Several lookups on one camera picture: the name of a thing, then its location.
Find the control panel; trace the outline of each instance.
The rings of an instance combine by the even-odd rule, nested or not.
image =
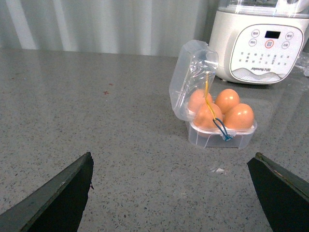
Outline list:
[[[237,37],[230,71],[238,80],[275,82],[293,68],[304,40],[303,32],[285,25],[258,24]]]

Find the plastic egg carton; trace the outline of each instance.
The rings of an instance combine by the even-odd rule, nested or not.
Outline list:
[[[169,85],[172,109],[177,118],[186,122],[189,142],[195,146],[238,147],[245,148],[251,140],[257,123],[250,129],[231,130],[227,133],[232,139],[226,141],[219,129],[201,130],[192,122],[195,115],[187,108],[191,94],[199,88],[205,88],[206,73],[209,87],[218,67],[218,54],[208,48],[207,43],[192,40],[186,43],[180,52],[175,71]]]
[[[186,125],[189,132],[189,142],[201,148],[238,147],[243,149],[248,145],[257,127],[257,123],[254,121],[250,129],[231,130],[226,128],[228,135],[232,139],[225,141],[225,137],[220,130],[201,130],[193,122],[186,122]]]

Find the blue string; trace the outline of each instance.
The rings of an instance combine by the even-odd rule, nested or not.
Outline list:
[[[221,129],[221,127],[216,123],[216,120],[219,121],[219,122],[221,123],[221,125],[222,125],[224,131],[223,131],[223,130]],[[227,134],[225,125],[223,124],[223,122],[222,122],[220,119],[218,119],[218,118],[216,117],[216,119],[213,119],[213,122],[214,122],[214,124],[219,128],[219,130],[222,132],[222,134],[224,135],[225,141],[228,141],[228,140],[231,140],[231,139],[232,139],[232,137],[229,136],[229,135]]]

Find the kitchen appliance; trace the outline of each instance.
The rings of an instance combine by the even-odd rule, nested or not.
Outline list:
[[[305,45],[309,0],[221,0],[209,47],[223,80],[270,85],[283,80]]]

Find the quartz countertop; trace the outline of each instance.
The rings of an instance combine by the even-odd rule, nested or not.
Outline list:
[[[248,99],[244,149],[188,142],[169,98],[177,58],[0,49],[0,213],[78,157],[94,159],[79,231],[270,232],[247,162],[256,152],[309,181],[309,79],[215,78]]]

